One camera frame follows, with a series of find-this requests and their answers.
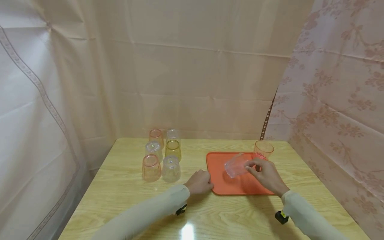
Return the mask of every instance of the orange tray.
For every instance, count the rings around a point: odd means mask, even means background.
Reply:
[[[217,195],[273,195],[263,187],[250,173],[231,178],[225,171],[224,164],[238,152],[210,152],[207,154],[208,172],[215,185],[213,192]],[[244,153],[252,160],[252,152]]]

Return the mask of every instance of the left hand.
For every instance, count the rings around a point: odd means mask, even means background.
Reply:
[[[195,172],[184,185],[191,195],[206,193],[214,187],[209,172],[201,169]]]

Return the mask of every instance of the curtain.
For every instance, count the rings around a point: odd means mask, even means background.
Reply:
[[[91,180],[53,55],[24,1],[0,2],[0,239],[55,239]]]
[[[56,239],[119,137],[258,139],[311,6],[0,1],[0,239]]]
[[[316,0],[266,139],[289,140],[371,239],[384,238],[384,1]]]

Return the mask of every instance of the wooden table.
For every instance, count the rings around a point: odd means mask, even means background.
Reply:
[[[125,209],[158,195],[172,184],[159,179],[146,183],[141,179],[141,161],[146,139],[118,139],[59,240],[87,240],[93,233]],[[254,141],[182,140],[182,176],[184,183],[199,169],[206,170],[208,152],[248,152]],[[284,141],[271,141],[273,161],[282,179],[300,193],[333,226],[349,239],[368,239],[292,147]],[[188,210],[181,216],[169,216],[150,226],[138,239],[308,239],[292,220],[281,225],[274,218],[283,204],[277,196],[191,197]]]

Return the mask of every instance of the white sleeve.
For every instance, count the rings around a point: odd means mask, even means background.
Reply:
[[[92,240],[130,240],[159,219],[182,208],[190,193],[180,184],[165,193],[141,202],[114,217],[93,235]]]
[[[298,193],[288,191],[281,200],[284,204],[284,214],[289,216],[295,226],[311,240],[347,239]]]

